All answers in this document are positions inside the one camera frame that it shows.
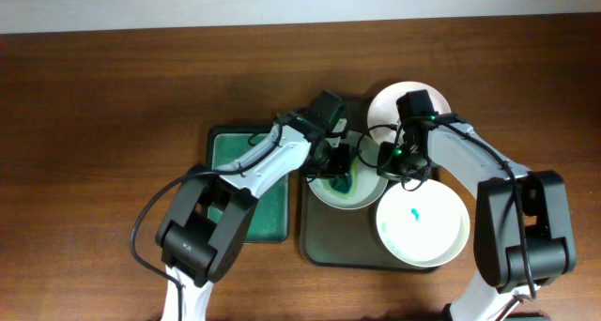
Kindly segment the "green yellow scrub sponge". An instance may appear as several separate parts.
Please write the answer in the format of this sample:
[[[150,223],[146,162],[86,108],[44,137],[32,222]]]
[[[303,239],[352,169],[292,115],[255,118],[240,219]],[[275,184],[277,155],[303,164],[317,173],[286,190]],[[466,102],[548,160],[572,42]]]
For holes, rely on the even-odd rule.
[[[348,198],[354,193],[357,185],[357,162],[358,159],[355,158],[351,162],[348,172],[343,176],[328,180],[327,184],[334,195]]]

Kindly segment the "cream white plate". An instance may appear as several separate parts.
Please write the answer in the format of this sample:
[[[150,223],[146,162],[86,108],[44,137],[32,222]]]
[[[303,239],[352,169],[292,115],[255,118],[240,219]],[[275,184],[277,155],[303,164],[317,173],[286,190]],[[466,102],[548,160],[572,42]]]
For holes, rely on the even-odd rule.
[[[380,241],[394,257],[417,268],[434,268],[455,259],[470,235],[462,199],[436,181],[411,180],[382,195],[376,211]]]

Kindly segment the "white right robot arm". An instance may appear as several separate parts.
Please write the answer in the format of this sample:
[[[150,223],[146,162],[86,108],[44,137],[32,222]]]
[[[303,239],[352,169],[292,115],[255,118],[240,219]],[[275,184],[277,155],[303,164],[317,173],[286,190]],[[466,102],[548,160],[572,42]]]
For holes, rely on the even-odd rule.
[[[573,271],[577,252],[566,188],[555,171],[534,172],[481,139],[456,114],[402,119],[385,161],[406,180],[435,165],[475,198],[473,253],[477,271],[445,306],[444,320],[503,320],[538,290]]]

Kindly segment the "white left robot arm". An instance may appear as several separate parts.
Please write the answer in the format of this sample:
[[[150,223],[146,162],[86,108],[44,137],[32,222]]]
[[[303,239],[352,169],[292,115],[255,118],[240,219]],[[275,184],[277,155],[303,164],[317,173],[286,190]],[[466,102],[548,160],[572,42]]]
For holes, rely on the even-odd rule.
[[[205,319],[212,287],[237,260],[259,198],[296,170],[342,174],[346,167],[333,155],[347,130],[344,113],[290,112],[242,156],[214,169],[195,165],[175,181],[155,236],[168,281],[162,319]]]

